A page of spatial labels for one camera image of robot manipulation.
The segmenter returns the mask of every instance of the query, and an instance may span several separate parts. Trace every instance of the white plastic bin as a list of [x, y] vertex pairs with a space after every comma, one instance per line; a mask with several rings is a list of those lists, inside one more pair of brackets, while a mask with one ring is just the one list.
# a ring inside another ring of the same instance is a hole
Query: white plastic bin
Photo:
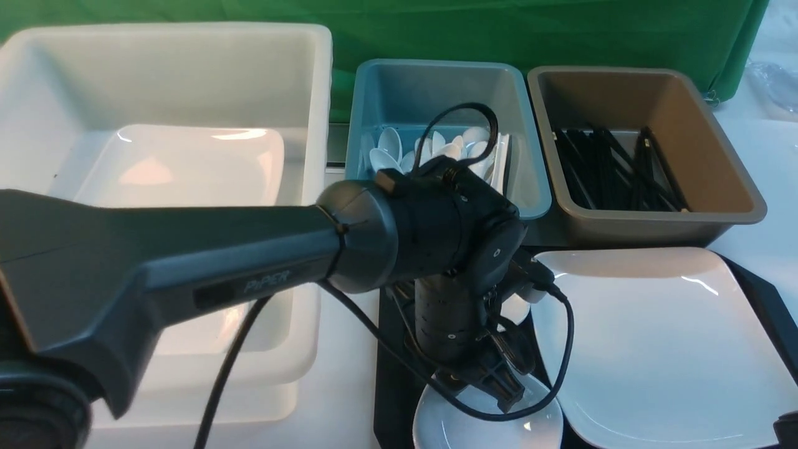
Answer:
[[[312, 204], [324, 181], [331, 70], [332, 38], [323, 26], [225, 22], [22, 31], [0, 48], [0, 189], [103, 207], [199, 205], [210, 173], [214, 186], [225, 188], [213, 196], [215, 205], [273, 204], [274, 197], [259, 202], [267, 195], [251, 191], [264, 189], [265, 166], [248, 182], [246, 170], [238, 169], [247, 167], [243, 153], [231, 147], [209, 157], [215, 149], [181, 137], [186, 130], [224, 128], [219, 132], [237, 130], [241, 139], [278, 133], [283, 155], [272, 155], [282, 159], [282, 181], [271, 174], [279, 184], [276, 204]], [[158, 145], [126, 146], [130, 135], [152, 137], [150, 128], [166, 129], [172, 140], [155, 136]], [[227, 155], [234, 158], [229, 164]], [[122, 189], [121, 174], [131, 169], [156, 175], [135, 186], [139, 190]], [[151, 185], [171, 179], [169, 169], [190, 176], [180, 178], [179, 190], [172, 186], [165, 204]], [[117, 193], [123, 191], [124, 198]], [[231, 321], [237, 325], [245, 310], [169, 328], [131, 410], [114, 422], [98, 402], [95, 427], [198, 423], [235, 333]], [[295, 382], [315, 357], [318, 314], [315, 285], [281, 293], [267, 305], [236, 362], [217, 421], [275, 420], [294, 409]]]

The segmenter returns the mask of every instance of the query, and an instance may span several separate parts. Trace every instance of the white square plate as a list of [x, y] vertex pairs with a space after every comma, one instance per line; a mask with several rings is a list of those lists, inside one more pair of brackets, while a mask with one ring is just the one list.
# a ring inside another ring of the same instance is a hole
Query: white square plate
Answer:
[[[558, 401], [607, 449], [753, 449], [798, 410], [798, 387], [728, 267], [699, 248], [546, 252], [573, 304], [574, 349]], [[563, 306], [531, 307], [549, 379]]]

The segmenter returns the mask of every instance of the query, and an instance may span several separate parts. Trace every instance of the black cable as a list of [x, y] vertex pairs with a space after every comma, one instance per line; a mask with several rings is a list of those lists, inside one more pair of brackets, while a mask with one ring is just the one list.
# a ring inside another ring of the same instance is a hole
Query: black cable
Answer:
[[474, 165], [477, 162], [482, 162], [491, 155], [493, 151], [493, 147], [496, 146], [496, 142], [499, 140], [499, 119], [496, 118], [496, 113], [493, 112], [493, 109], [490, 109], [486, 105], [482, 103], [463, 103], [460, 105], [452, 106], [451, 108], [446, 109], [444, 112], [439, 113], [438, 115], [433, 118], [429, 125], [427, 125], [427, 129], [424, 130], [424, 133], [421, 134], [421, 139], [418, 140], [418, 148], [416, 148], [416, 157], [413, 161], [413, 169], [410, 171], [410, 177], [415, 177], [416, 172], [418, 171], [419, 165], [421, 165], [421, 150], [424, 148], [424, 143], [427, 141], [427, 137], [433, 131], [433, 127], [438, 124], [439, 121], [443, 120], [444, 117], [449, 115], [450, 113], [461, 110], [461, 109], [473, 109], [479, 113], [481, 113], [487, 120], [488, 120], [488, 146], [485, 147], [485, 150], [482, 152], [481, 155], [477, 157], [469, 157], [467, 159], [463, 159], [460, 161], [460, 164], [463, 166]]
[[388, 339], [382, 335], [380, 329], [375, 325], [371, 319], [355, 304], [346, 294], [335, 288], [330, 282], [323, 280], [318, 282], [318, 285], [321, 288], [324, 288], [330, 295], [334, 296], [335, 299], [341, 302], [344, 307], [348, 308], [350, 312], [352, 312], [358, 320], [371, 332], [371, 334], [377, 338], [377, 342], [396, 360], [398, 360], [401, 364], [405, 365], [405, 368], [410, 370], [416, 377], [423, 380], [427, 385], [429, 385], [435, 392], [437, 392], [441, 397], [446, 399], [451, 405], [454, 406], [459, 411], [462, 411], [468, 416], [476, 419], [482, 419], [483, 421], [492, 421], [492, 422], [506, 422], [506, 421], [513, 421], [515, 419], [525, 418], [529, 415], [537, 413], [538, 411], [543, 410], [546, 406], [551, 403], [552, 400], [557, 396], [559, 393], [559, 389], [563, 386], [563, 381], [565, 380], [565, 373], [568, 369], [568, 362], [571, 359], [571, 349], [574, 345], [574, 309], [571, 307], [571, 303], [568, 301], [568, 298], [556, 287], [552, 286], [551, 294], [554, 298], [559, 300], [565, 306], [565, 312], [567, 315], [567, 322], [568, 322], [568, 331], [567, 336], [565, 339], [565, 351], [563, 353], [563, 361], [559, 367], [559, 373], [557, 374], [557, 379], [555, 380], [554, 384], [551, 386], [551, 390], [548, 392], [546, 396], [544, 396], [537, 404], [524, 408], [522, 410], [514, 411], [511, 413], [506, 414], [492, 414], [492, 413], [483, 413], [482, 411], [474, 410], [473, 408], [465, 405], [464, 403], [460, 402], [449, 390], [444, 387], [441, 383], [439, 383], [436, 379], [425, 375], [416, 367], [413, 366], [409, 361], [407, 361], [399, 351], [394, 348], [391, 343], [389, 343]]
[[252, 324], [255, 323], [255, 319], [258, 318], [258, 314], [263, 310], [263, 306], [265, 306], [271, 298], [272, 296], [267, 296], [256, 300], [244, 317], [239, 331], [236, 332], [233, 343], [230, 345], [227, 355], [224, 356], [222, 367], [219, 368], [219, 374], [216, 375], [216, 381], [214, 381], [213, 388], [211, 388], [211, 395], [207, 398], [205, 412], [202, 415], [202, 421], [199, 423], [199, 430], [197, 430], [197, 438], [194, 441], [194, 449], [205, 448], [207, 437], [211, 434], [213, 419], [216, 416], [216, 408], [219, 407], [219, 400], [222, 398], [222, 390], [224, 390], [224, 385], [227, 383], [227, 378], [230, 377], [230, 371], [233, 369], [235, 359], [239, 356], [239, 352], [241, 352], [241, 347], [252, 328]]

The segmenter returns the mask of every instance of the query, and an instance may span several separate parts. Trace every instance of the white plate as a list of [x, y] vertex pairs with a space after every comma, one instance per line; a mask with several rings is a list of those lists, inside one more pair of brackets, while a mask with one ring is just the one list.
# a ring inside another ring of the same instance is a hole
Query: white plate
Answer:
[[[558, 395], [588, 443], [611, 449], [753, 449], [798, 410], [798, 387], [723, 261], [699, 248], [547, 252], [575, 314]], [[563, 306], [531, 306], [554, 379]]]
[[[549, 392], [530, 375], [518, 377], [527, 390], [512, 411], [534, 405]], [[478, 411], [501, 413], [494, 398], [474, 387], [467, 387], [457, 398]], [[417, 449], [557, 449], [562, 438], [563, 413], [556, 400], [527, 418], [489, 423], [458, 411], [426, 387], [413, 419], [413, 444]]]
[[[79, 203], [110, 208], [268, 206], [277, 201], [284, 157], [273, 129], [129, 125], [111, 133], [99, 157], [85, 159], [93, 163], [88, 175], [71, 171], [80, 176], [63, 176], [59, 186], [77, 189]], [[155, 354], [224, 352], [247, 309], [167, 328]]]

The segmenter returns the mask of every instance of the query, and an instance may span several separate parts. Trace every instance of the blue-gray bin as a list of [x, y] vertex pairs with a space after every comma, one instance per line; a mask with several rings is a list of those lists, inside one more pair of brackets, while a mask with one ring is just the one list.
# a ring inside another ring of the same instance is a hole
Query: blue-gray bin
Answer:
[[[507, 197], [529, 221], [551, 206], [551, 190], [526, 82], [516, 68], [491, 62], [375, 59], [358, 67], [355, 78], [346, 179], [373, 176], [365, 159], [388, 126], [399, 132], [402, 148], [411, 149], [432, 119], [456, 104], [476, 101], [499, 119], [499, 132], [510, 134]], [[450, 114], [435, 130], [451, 141], [469, 126], [487, 126], [476, 111]]]

